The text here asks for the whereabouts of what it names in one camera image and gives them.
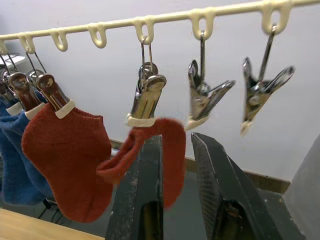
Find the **floor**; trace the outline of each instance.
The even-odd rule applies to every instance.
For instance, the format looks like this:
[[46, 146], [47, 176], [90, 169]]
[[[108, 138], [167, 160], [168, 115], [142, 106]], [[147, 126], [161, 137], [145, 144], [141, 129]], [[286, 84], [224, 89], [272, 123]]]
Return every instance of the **floor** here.
[[[42, 203], [34, 207], [12, 206], [3, 203], [1, 199], [0, 206], [35, 218], [39, 217], [45, 208]], [[45, 211], [41, 219], [105, 237], [111, 209], [112, 204], [108, 206], [99, 219], [91, 223], [78, 223], [67, 220], [59, 211], [56, 212], [57, 209], [55, 207]], [[198, 194], [197, 175], [194, 172], [188, 172], [184, 179], [184, 188], [181, 196], [169, 210], [164, 212], [164, 240], [204, 240], [206, 238]]]

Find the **sock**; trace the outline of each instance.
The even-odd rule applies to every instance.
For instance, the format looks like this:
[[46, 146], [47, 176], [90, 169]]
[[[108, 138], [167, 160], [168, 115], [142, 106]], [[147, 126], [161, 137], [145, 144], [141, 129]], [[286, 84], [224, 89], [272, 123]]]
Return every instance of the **sock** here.
[[[0, 103], [0, 119], [10, 118], [5, 106]], [[25, 165], [9, 139], [0, 129], [0, 153], [3, 160], [2, 197], [11, 205], [32, 206], [45, 196], [31, 183]]]
[[102, 116], [74, 108], [58, 119], [47, 103], [24, 130], [22, 150], [48, 180], [63, 215], [88, 223], [104, 212], [113, 185], [96, 175], [111, 156]]
[[163, 201], [164, 207], [168, 208], [180, 195], [186, 173], [186, 133], [176, 120], [160, 118], [151, 127], [134, 127], [117, 155], [101, 163], [96, 173], [107, 183], [118, 184], [137, 158], [145, 140], [155, 135], [162, 135]]
[[19, 153], [31, 183], [44, 196], [50, 198], [53, 197], [53, 193], [47, 180], [35, 168], [33, 163], [24, 155], [22, 151], [21, 140], [28, 123], [29, 120], [27, 119], [25, 113], [22, 112], [19, 115], [0, 118], [0, 129]]

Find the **white plastic rail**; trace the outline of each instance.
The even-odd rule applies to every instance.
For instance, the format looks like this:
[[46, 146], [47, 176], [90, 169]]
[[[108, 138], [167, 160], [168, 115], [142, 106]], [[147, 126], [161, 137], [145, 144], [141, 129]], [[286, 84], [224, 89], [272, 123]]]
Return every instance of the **white plastic rail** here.
[[271, 16], [274, 11], [279, 11], [280, 20], [276, 28], [276, 34], [281, 33], [287, 26], [289, 15], [292, 7], [303, 6], [320, 3], [320, 0], [263, 0], [248, 3], [240, 3], [228, 6], [195, 8], [189, 11], [180, 11], [175, 13], [147, 15], [144, 17], [134, 17], [123, 20], [114, 20], [98, 23], [90, 23], [79, 26], [68, 26], [52, 28], [48, 30], [20, 32], [7, 35], [0, 35], [0, 54], [6, 55], [7, 48], [4, 41], [19, 39], [24, 49], [29, 53], [35, 52], [33, 38], [51, 36], [56, 47], [64, 52], [68, 49], [66, 35], [71, 33], [80, 33], [88, 31], [93, 43], [98, 48], [104, 48], [107, 44], [107, 29], [122, 28], [134, 26], [136, 35], [142, 43], [144, 34], [142, 31], [143, 25], [147, 26], [147, 37], [144, 41], [145, 45], [150, 44], [154, 39], [154, 24], [173, 22], [180, 20], [191, 20], [193, 35], [196, 39], [200, 39], [201, 30], [199, 28], [200, 19], [206, 20], [206, 28], [204, 32], [204, 40], [207, 40], [214, 28], [214, 18], [216, 16], [261, 12], [262, 13], [262, 29], [266, 34], [271, 32], [273, 23]]

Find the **white wall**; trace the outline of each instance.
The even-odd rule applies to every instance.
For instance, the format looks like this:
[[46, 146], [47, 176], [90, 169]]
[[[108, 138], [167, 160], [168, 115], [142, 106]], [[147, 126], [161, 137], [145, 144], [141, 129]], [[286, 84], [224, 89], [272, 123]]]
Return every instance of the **white wall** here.
[[[6, 0], [1, 3], [0, 34], [111, 21], [136, 16], [241, 3], [242, 0]], [[206, 41], [206, 80], [215, 86], [237, 83], [195, 131], [216, 138], [243, 169], [291, 180], [320, 132], [320, 5], [295, 8], [276, 36], [265, 76], [273, 78], [289, 65], [294, 77], [266, 103], [249, 133], [240, 137], [245, 83], [244, 57], [250, 56], [256, 75], [267, 36], [261, 14], [217, 17]], [[51, 37], [35, 38], [36, 50], [48, 72], [77, 106], [104, 116], [111, 139], [125, 140], [123, 121], [131, 110], [141, 65], [141, 48], [134, 27], [107, 30], [107, 45], [97, 48], [88, 32], [69, 34], [68, 51], [60, 52]], [[153, 60], [167, 78], [156, 114], [185, 121], [189, 111], [187, 67], [199, 59], [199, 42], [189, 21], [154, 27]], [[18, 40], [7, 45], [24, 53]], [[25, 64], [21, 70], [29, 70]], [[193, 157], [190, 133], [187, 155]]]

